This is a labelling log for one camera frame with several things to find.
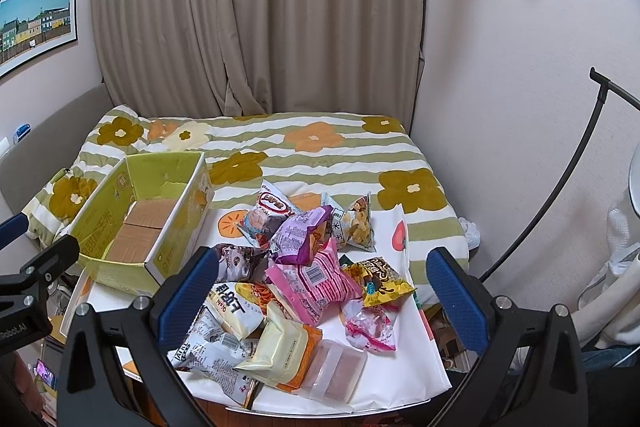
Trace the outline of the clear plastic container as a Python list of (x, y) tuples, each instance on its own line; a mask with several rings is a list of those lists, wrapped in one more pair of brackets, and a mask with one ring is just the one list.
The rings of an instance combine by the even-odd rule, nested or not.
[(318, 343), (300, 387), (306, 399), (342, 407), (352, 399), (367, 362), (367, 353), (333, 340)]

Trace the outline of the silver Oishi shrimp flakes bag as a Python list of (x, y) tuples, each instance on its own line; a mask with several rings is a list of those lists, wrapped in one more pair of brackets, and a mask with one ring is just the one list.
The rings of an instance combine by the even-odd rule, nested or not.
[(238, 224), (238, 229), (250, 245), (266, 249), (271, 237), (283, 222), (301, 212), (302, 210), (294, 205), (288, 196), (285, 196), (272, 183), (264, 180), (258, 191), (255, 205), (247, 210)]

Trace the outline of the purple snack bag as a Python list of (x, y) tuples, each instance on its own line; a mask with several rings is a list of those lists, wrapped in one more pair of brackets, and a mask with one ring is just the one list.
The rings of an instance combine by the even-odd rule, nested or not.
[(278, 265), (310, 265), (330, 236), (331, 206), (288, 217), (269, 241), (269, 257)]

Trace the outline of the cream Oishi snack bag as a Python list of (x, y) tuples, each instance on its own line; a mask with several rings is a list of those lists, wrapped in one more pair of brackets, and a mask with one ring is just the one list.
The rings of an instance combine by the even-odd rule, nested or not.
[(244, 340), (262, 327), (273, 298), (266, 285), (221, 282), (212, 287), (205, 303), (225, 332)]

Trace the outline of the silver grey snack bag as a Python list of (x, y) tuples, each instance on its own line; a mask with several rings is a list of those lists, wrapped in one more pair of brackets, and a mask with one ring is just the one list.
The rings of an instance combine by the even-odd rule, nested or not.
[(258, 340), (237, 340), (226, 333), (212, 311), (202, 306), (182, 345), (169, 357), (175, 369), (198, 372), (217, 383), (237, 405), (248, 409), (259, 383), (235, 369), (254, 355)]

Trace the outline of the grey cartoon snack bag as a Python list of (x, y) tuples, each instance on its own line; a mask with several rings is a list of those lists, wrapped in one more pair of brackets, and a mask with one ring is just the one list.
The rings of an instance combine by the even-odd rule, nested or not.
[(219, 261), (216, 283), (250, 281), (266, 257), (260, 248), (230, 243), (217, 244), (214, 251)]

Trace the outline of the grey potato chips bag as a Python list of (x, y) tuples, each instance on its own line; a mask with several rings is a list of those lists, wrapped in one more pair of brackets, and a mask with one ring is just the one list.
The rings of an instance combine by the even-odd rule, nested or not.
[(332, 208), (331, 236), (338, 249), (355, 247), (362, 251), (375, 251), (369, 194), (359, 196), (347, 208), (343, 208), (329, 194), (323, 193), (321, 205)]

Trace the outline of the grey headboard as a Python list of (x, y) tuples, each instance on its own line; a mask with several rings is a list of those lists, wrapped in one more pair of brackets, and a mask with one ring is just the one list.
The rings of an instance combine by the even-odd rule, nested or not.
[(1, 196), (12, 213), (19, 213), (55, 173), (72, 165), (88, 134), (112, 108), (101, 83), (38, 124), (2, 157)]

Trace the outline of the beige curtain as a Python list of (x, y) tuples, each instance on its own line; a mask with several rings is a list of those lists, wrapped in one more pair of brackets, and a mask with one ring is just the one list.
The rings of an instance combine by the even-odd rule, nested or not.
[(145, 116), (382, 114), (410, 124), (424, 0), (91, 0), (114, 102)]

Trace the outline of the gold Pillows chocolate bag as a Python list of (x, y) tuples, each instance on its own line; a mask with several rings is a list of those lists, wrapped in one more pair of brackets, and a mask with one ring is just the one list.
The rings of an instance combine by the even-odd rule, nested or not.
[(342, 271), (361, 288), (363, 308), (385, 306), (414, 291), (414, 287), (382, 257), (344, 265)]

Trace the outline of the pink white candy bag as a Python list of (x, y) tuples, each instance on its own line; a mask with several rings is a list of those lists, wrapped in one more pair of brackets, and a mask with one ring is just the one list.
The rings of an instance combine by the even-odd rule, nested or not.
[(345, 338), (356, 349), (374, 353), (390, 353), (396, 350), (394, 325), (398, 306), (382, 305), (364, 307), (360, 299), (341, 304), (340, 319)]

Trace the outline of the floral striped quilt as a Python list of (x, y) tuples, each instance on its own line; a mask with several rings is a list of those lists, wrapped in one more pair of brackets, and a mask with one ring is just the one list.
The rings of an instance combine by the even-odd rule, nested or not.
[(27, 235), (41, 247), (64, 233), (91, 192), (126, 155), (197, 150), (205, 156), (214, 197), (210, 204), (230, 233), (239, 212), (254, 204), (262, 181), (299, 207), (329, 194), (348, 207), (370, 195), (371, 208), (401, 210), (416, 301), (437, 298), (425, 259), (437, 246), (468, 265), (469, 249), (442, 184), (402, 124), (387, 116), (349, 113), (280, 113), (192, 119), (148, 119), (119, 105), (90, 131), (81, 132), (72, 157), (37, 183), (23, 207)]

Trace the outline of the white clothes pile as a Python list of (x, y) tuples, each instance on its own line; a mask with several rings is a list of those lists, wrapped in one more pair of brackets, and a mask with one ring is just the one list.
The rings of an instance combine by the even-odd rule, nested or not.
[(598, 349), (639, 343), (639, 216), (628, 192), (606, 216), (610, 257), (578, 297), (572, 313), (578, 341)]

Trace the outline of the cream yellow snack pack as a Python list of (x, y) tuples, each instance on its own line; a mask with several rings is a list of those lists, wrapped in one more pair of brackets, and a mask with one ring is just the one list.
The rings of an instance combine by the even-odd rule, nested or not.
[(235, 369), (267, 386), (277, 388), (277, 377), (282, 374), (283, 369), (285, 334), (291, 334), (293, 327), (299, 325), (301, 324), (287, 319), (275, 303), (268, 303), (266, 325), (255, 352), (235, 366)]

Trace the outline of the pink striped snack bag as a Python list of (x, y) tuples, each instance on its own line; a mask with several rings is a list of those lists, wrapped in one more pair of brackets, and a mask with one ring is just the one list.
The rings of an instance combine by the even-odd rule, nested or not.
[(277, 296), (284, 299), (299, 321), (309, 326), (319, 325), (332, 303), (359, 299), (362, 293), (361, 287), (341, 269), (334, 237), (314, 255), (310, 265), (271, 262), (266, 275), (277, 289)]

